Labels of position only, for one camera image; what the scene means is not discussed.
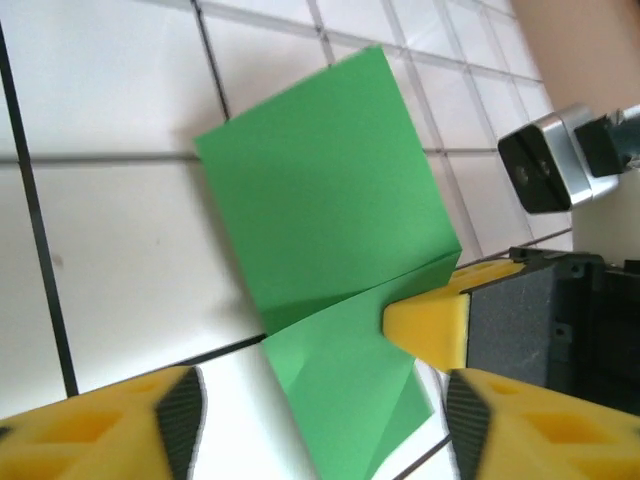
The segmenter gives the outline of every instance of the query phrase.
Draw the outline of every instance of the yellow foam pad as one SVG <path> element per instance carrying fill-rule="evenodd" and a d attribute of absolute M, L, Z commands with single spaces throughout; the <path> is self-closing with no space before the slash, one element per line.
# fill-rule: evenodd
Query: yellow foam pad
<path fill-rule="evenodd" d="M 155 405 L 173 367 L 0 421 L 2 480 L 171 479 Z"/>
<path fill-rule="evenodd" d="M 481 370 L 461 373 L 491 411 L 479 480 L 640 478 L 640 417 Z"/>
<path fill-rule="evenodd" d="M 384 335 L 406 352 L 442 371 L 467 360 L 470 296 L 463 290 L 507 277 L 524 268 L 511 260 L 473 265 L 453 273 L 448 285 L 389 305 Z"/>

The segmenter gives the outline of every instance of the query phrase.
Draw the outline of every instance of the white tile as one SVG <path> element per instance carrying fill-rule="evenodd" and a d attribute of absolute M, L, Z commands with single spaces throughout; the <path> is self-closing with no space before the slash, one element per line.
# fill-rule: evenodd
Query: white tile
<path fill-rule="evenodd" d="M 441 57 L 459 58 L 435 0 L 394 0 L 393 6 L 409 48 Z"/>
<path fill-rule="evenodd" d="M 317 0 L 325 28 L 395 44 L 381 0 Z"/>
<path fill-rule="evenodd" d="M 525 77 L 539 78 L 540 74 L 518 22 L 500 14 L 489 15 L 489 20 L 498 37 L 509 71 Z"/>
<path fill-rule="evenodd" d="M 415 62 L 445 148 L 487 148 L 483 127 L 461 70 Z"/>
<path fill-rule="evenodd" d="M 489 7 L 495 8 L 496 10 L 500 10 L 504 13 L 513 13 L 513 7 L 511 6 L 511 2 L 509 0 L 481 0 L 482 3 L 488 5 Z"/>
<path fill-rule="evenodd" d="M 448 0 L 447 10 L 466 60 L 500 69 L 499 51 L 491 38 L 486 20 L 482 18 L 480 6 L 473 3 L 461 5 Z"/>
<path fill-rule="evenodd" d="M 0 109 L 0 115 L 7 113 Z M 0 418 L 66 398 L 17 167 L 0 168 Z"/>
<path fill-rule="evenodd" d="M 186 150 L 222 121 L 188 9 L 5 0 L 0 16 L 33 152 Z"/>
<path fill-rule="evenodd" d="M 318 38 L 206 18 L 233 115 L 327 66 Z"/>
<path fill-rule="evenodd" d="M 516 82 L 516 86 L 530 121 L 544 117 L 553 111 L 544 85 Z"/>
<path fill-rule="evenodd" d="M 439 155 L 427 155 L 427 157 L 433 176 L 440 189 L 440 196 L 462 247 L 458 265 L 473 262 L 480 258 L 482 252 L 478 250 L 476 245 L 473 226 L 469 223 L 464 203 L 456 192 L 457 186 L 455 184 L 452 185 L 452 182 L 455 182 L 456 179 L 447 175 L 447 169 L 444 164 L 446 160 L 444 158 Z"/>
<path fill-rule="evenodd" d="M 207 405 L 193 480 L 316 478 L 262 346 L 211 360 L 200 369 Z"/>
<path fill-rule="evenodd" d="M 532 240 L 497 156 L 450 156 L 450 160 L 483 255 Z"/>
<path fill-rule="evenodd" d="M 474 74 L 474 78 L 497 139 L 527 123 L 527 116 L 519 107 L 518 94 L 509 80 L 480 74 Z"/>
<path fill-rule="evenodd" d="M 262 331 L 200 165 L 36 178 L 81 391 Z"/>
<path fill-rule="evenodd" d="M 548 250 L 560 250 L 562 252 L 573 251 L 573 235 L 571 232 L 554 237 L 544 242 L 538 243 L 538 248 L 545 248 Z"/>
<path fill-rule="evenodd" d="M 442 380 L 446 380 L 447 375 L 441 374 L 437 370 L 433 370 L 431 367 L 419 360 L 416 361 L 416 374 L 424 388 L 425 395 L 430 400 L 433 414 L 415 432 L 409 435 L 409 437 L 402 442 L 398 448 L 391 452 L 391 455 L 387 457 L 373 476 L 374 480 L 390 480 L 392 478 L 396 478 L 398 474 L 403 472 L 422 455 L 427 453 L 429 449 L 438 444 L 438 442 L 447 435 L 446 420 L 444 418 L 444 410 L 442 408 L 442 398 L 440 395 L 440 389 L 436 384 L 436 377 L 433 375 L 434 371 L 436 374 L 441 375 Z M 440 478 L 456 478 L 454 468 L 455 467 L 452 464 L 446 465 L 443 462 L 438 462 L 437 470 L 429 468 L 428 471 L 430 474 L 434 474 L 437 471 L 443 476 L 433 476 L 429 478 L 437 478 L 438 480 Z"/>
<path fill-rule="evenodd" d="M 335 43 L 331 45 L 331 48 L 337 62 L 358 51 L 358 49 L 355 47 L 347 47 Z M 437 142 L 431 135 L 433 126 L 430 126 L 429 123 L 427 123 L 416 91 L 413 88 L 411 81 L 409 80 L 409 75 L 407 72 L 408 66 L 406 64 L 406 61 L 396 55 L 386 54 L 386 56 L 387 61 L 389 62 L 389 66 L 391 67 L 391 71 L 393 72 L 393 76 L 395 77 L 396 83 L 398 84 L 398 88 L 400 89 L 400 93 L 402 94 L 402 98 L 404 99 L 404 103 L 409 112 L 409 116 L 413 121 L 413 126 L 418 133 L 418 137 L 420 137 L 422 146 L 424 148 L 436 148 Z"/>
<path fill-rule="evenodd" d="M 277 2 L 265 0 L 201 0 L 201 2 L 203 5 L 217 3 L 294 22 L 313 23 L 307 0 L 278 0 Z"/>
<path fill-rule="evenodd" d="M 545 213 L 542 215 L 527 214 L 527 221 L 531 226 L 533 238 L 544 237 L 571 226 L 571 216 L 564 212 Z"/>

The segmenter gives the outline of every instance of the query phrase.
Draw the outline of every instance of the folded green paper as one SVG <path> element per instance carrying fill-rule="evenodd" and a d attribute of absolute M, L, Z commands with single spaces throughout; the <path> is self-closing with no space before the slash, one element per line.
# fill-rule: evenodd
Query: folded green paper
<path fill-rule="evenodd" d="M 460 251 L 382 50 L 197 146 L 319 473 L 371 476 L 429 415 L 382 309 L 445 284 Z"/>

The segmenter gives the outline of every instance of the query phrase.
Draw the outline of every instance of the camera lens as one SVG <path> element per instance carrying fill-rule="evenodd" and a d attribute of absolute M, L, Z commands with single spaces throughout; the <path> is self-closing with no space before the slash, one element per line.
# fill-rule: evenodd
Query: camera lens
<path fill-rule="evenodd" d="M 550 176 L 551 175 L 551 169 L 549 168 L 549 164 L 546 162 L 546 160 L 538 160 L 538 163 L 540 163 L 540 168 L 542 168 L 542 173 L 545 174 L 545 176 Z"/>
<path fill-rule="evenodd" d="M 520 185 L 522 185 L 523 187 L 526 187 L 529 183 L 529 175 L 527 174 L 527 170 L 522 166 L 516 167 L 516 178 L 518 179 Z"/>

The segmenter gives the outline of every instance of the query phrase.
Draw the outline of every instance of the camera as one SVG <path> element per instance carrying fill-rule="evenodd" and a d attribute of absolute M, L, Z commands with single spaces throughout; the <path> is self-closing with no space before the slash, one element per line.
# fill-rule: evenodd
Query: camera
<path fill-rule="evenodd" d="M 566 212 L 615 190 L 640 159 L 640 106 L 594 118 L 575 104 L 502 138 L 498 151 L 527 212 Z"/>

